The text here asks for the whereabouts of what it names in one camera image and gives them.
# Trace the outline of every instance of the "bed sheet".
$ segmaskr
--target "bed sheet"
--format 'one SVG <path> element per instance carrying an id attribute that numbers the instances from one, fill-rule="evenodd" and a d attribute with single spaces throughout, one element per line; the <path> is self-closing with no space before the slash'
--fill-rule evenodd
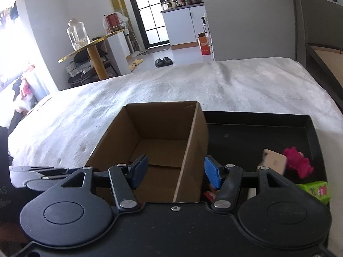
<path id="1" fill-rule="evenodd" d="M 299 63 L 288 58 L 214 61 L 132 73 L 43 99 L 9 136 L 13 164 L 82 167 L 126 103 L 197 100 L 206 111 L 310 115 L 322 148 L 333 225 L 343 255 L 343 117 Z"/>

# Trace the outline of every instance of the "wooden table leg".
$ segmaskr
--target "wooden table leg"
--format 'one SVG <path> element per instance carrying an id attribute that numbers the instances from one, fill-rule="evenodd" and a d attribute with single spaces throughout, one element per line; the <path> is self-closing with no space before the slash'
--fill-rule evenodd
<path id="1" fill-rule="evenodd" d="M 100 80 L 108 79 L 108 74 L 106 72 L 106 69 L 104 65 L 102 64 L 99 52 L 95 45 L 92 45 L 91 47 L 87 48 L 89 58 L 92 61 L 95 71 L 99 77 Z"/>

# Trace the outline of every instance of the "chair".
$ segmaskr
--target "chair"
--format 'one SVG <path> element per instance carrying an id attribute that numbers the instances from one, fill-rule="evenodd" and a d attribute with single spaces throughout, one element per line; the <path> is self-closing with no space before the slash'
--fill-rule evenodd
<path id="1" fill-rule="evenodd" d="M 105 69 L 112 68 L 116 76 L 120 76 L 115 70 L 115 68 L 113 67 L 111 61 L 107 58 L 108 52 L 107 52 L 107 48 L 104 41 L 97 43 L 95 46 L 99 52 L 100 57 L 101 58 L 104 57 L 106 59 L 106 61 L 102 62 Z M 86 61 L 89 61 L 89 55 L 88 55 L 87 50 L 80 51 L 74 56 L 75 64 L 84 63 Z M 68 83 L 71 85 L 72 88 L 77 87 L 77 86 L 82 86 L 82 85 L 92 83 L 92 82 L 97 82 L 97 81 L 99 81 L 99 78 L 97 77 L 97 74 L 94 68 L 92 68 L 85 74 L 79 73 L 76 76 L 70 77 L 68 79 Z"/>

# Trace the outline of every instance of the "rice cooker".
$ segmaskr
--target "rice cooker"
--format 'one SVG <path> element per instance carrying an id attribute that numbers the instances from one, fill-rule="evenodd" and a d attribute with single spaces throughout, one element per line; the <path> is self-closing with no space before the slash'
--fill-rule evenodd
<path id="1" fill-rule="evenodd" d="M 163 10 L 176 8 L 177 2 L 176 0 L 165 0 L 162 2 L 162 7 L 163 7 Z"/>

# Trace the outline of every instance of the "glass door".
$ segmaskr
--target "glass door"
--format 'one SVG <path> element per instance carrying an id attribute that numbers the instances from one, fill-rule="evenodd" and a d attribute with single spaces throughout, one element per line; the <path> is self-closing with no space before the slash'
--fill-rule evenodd
<path id="1" fill-rule="evenodd" d="M 161 0 L 131 0 L 131 3 L 145 48 L 169 43 Z"/>

